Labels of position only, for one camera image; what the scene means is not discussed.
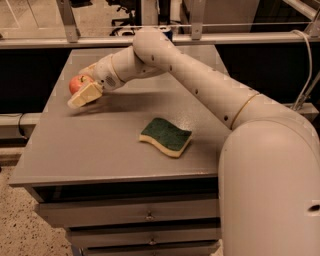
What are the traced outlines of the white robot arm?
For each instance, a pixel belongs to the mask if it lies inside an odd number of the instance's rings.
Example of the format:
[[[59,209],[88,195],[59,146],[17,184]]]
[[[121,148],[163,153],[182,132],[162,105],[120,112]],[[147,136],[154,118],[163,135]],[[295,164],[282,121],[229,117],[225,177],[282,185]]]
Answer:
[[[218,167],[224,256],[320,256],[319,137],[306,118],[182,53],[155,28],[83,72],[93,80],[69,100],[73,108],[168,72],[230,129]]]

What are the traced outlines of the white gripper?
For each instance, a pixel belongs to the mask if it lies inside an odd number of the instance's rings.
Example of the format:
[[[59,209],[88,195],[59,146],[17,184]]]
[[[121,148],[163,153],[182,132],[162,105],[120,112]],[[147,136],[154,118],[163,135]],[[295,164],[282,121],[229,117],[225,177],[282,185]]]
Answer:
[[[93,76],[106,91],[114,91],[121,88],[124,82],[118,77],[112,64],[113,55],[107,55],[98,62],[93,63],[79,71],[81,75]],[[70,108],[80,108],[102,96],[102,87],[96,82],[86,83],[72,94],[68,101]]]

